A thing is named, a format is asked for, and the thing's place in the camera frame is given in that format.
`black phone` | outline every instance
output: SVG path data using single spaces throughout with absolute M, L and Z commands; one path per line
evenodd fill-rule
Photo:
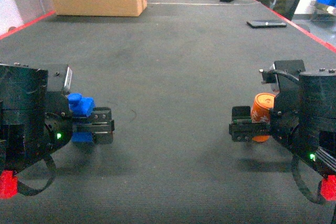
M 280 20 L 253 20 L 246 21 L 252 28 L 271 28 L 271 27 L 286 27 L 287 24 Z

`orange can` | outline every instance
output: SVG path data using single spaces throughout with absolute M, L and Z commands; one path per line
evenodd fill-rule
M 274 106 L 274 97 L 274 94 L 269 93 L 260 93 L 256 95 L 251 109 L 251 118 L 253 123 L 269 123 L 269 110 Z M 265 142 L 268 139 L 269 136 L 255 136 L 252 138 L 252 140 L 256 142 Z

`red mount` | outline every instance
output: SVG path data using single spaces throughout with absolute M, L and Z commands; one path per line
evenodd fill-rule
M 322 180 L 321 195 L 326 200 L 336 200 L 336 176 L 329 175 L 328 179 Z
M 0 199 L 9 199 L 17 194 L 17 177 L 12 170 L 4 170 L 0 176 Z

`blue block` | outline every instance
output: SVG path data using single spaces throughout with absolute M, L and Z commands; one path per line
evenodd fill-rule
M 68 95 L 70 110 L 74 116 L 89 117 L 96 106 L 95 101 L 91 97 L 82 97 L 80 93 Z
M 93 143 L 91 132 L 74 132 L 71 141 L 74 143 Z

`dark gray mat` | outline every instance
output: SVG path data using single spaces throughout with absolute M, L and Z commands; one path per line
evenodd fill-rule
M 336 68 L 333 52 L 293 27 L 246 25 L 266 18 L 276 16 L 252 0 L 149 4 L 139 18 L 52 17 L 1 40 L 3 62 L 70 63 L 72 91 L 110 106 L 116 131 L 112 145 L 57 151 L 53 185 L 2 201 L 0 222 L 328 223 L 334 205 L 299 193 L 285 149 L 228 134 L 232 106 L 270 91 L 258 69 L 279 59 Z M 301 169 L 316 187 L 320 177 Z M 38 187 L 46 175 L 39 163 L 20 178 Z

